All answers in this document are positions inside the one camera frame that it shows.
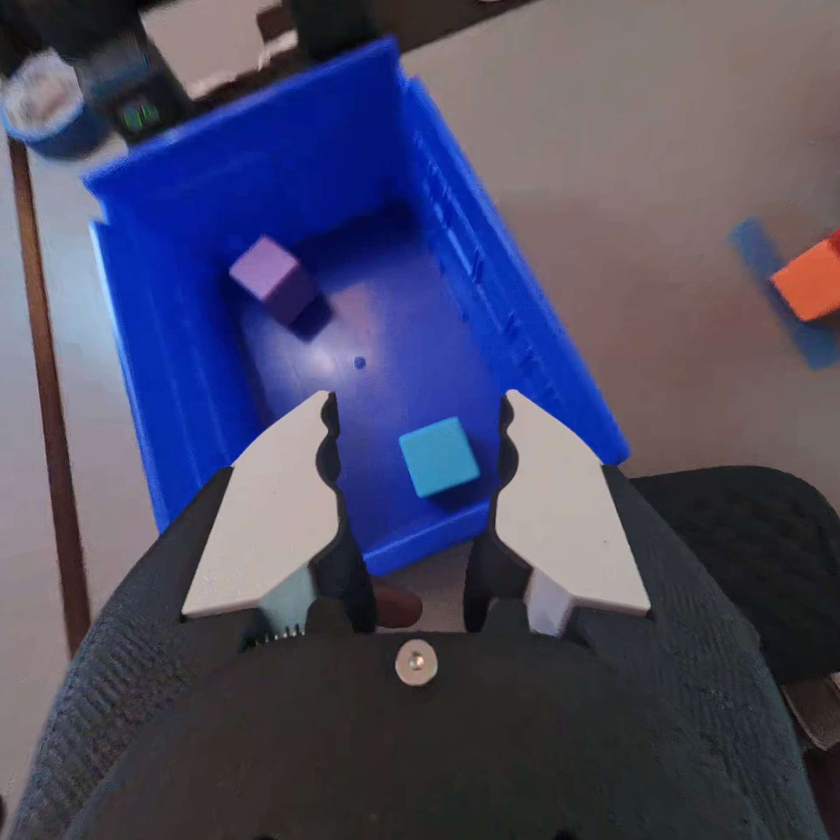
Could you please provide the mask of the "blue plastic bin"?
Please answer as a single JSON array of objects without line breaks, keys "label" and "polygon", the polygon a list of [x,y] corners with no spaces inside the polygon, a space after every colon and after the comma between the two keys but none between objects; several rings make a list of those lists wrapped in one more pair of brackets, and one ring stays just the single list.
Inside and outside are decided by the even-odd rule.
[{"label": "blue plastic bin", "polygon": [[[338,398],[339,486],[384,575],[487,523],[501,394],[602,462],[630,447],[394,38],[190,121],[83,179],[159,530],[269,425]],[[228,270],[267,235],[316,300],[284,326]],[[401,435],[457,417],[473,482],[415,494]]]}]

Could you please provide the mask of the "orange foam cube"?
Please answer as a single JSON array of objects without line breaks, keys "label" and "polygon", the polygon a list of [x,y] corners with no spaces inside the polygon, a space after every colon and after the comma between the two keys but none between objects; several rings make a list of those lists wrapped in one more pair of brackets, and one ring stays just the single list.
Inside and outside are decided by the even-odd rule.
[{"label": "orange foam cube", "polygon": [[776,271],[770,282],[799,322],[838,313],[839,229]]}]

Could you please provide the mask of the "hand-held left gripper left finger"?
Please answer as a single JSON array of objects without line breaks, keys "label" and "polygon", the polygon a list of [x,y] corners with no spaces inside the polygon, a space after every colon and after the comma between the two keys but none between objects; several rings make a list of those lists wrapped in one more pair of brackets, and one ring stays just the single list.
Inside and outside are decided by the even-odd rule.
[{"label": "hand-held left gripper left finger", "polygon": [[339,435],[338,398],[319,391],[236,459],[184,618],[257,608],[274,634],[293,634],[324,597],[355,624],[355,539],[338,485]]}]

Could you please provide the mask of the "purple foam cube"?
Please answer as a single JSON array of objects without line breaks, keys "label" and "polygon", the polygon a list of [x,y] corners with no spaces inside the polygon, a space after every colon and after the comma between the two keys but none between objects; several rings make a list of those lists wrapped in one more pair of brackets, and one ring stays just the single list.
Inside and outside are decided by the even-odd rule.
[{"label": "purple foam cube", "polygon": [[238,257],[228,274],[283,326],[297,320],[319,294],[300,260],[267,235]]}]

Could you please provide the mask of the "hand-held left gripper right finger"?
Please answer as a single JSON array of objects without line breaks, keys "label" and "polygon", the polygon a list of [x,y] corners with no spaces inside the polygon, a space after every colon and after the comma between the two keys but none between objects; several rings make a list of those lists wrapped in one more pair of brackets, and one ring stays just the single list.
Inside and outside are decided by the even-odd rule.
[{"label": "hand-held left gripper right finger", "polygon": [[561,637],[579,608],[651,611],[605,466],[577,433],[519,391],[500,400],[487,523],[466,566],[466,631],[517,602],[530,631]]}]

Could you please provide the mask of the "blue tape roll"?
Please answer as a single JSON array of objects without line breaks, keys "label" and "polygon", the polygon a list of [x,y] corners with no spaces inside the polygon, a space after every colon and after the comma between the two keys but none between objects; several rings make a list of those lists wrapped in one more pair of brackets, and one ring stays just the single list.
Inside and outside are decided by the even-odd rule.
[{"label": "blue tape roll", "polygon": [[74,69],[53,49],[27,58],[2,81],[1,114],[9,138],[50,161],[84,159],[112,136],[109,122],[86,104]]}]

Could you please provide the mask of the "teal foam cube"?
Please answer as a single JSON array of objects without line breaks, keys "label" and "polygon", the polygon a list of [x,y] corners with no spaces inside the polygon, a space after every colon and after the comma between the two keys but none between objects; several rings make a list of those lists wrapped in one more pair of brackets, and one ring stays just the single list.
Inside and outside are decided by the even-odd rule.
[{"label": "teal foam cube", "polygon": [[456,416],[401,435],[398,444],[419,498],[436,496],[480,477],[478,461]]}]

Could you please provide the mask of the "blue tape strip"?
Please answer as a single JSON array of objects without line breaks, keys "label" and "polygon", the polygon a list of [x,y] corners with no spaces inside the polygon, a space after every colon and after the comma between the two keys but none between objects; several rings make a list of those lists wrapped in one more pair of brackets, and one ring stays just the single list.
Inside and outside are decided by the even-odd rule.
[{"label": "blue tape strip", "polygon": [[775,289],[771,278],[783,267],[783,260],[761,221],[754,216],[747,217],[731,230],[729,241],[808,367],[821,371],[838,364],[838,327],[826,319],[799,320]]}]

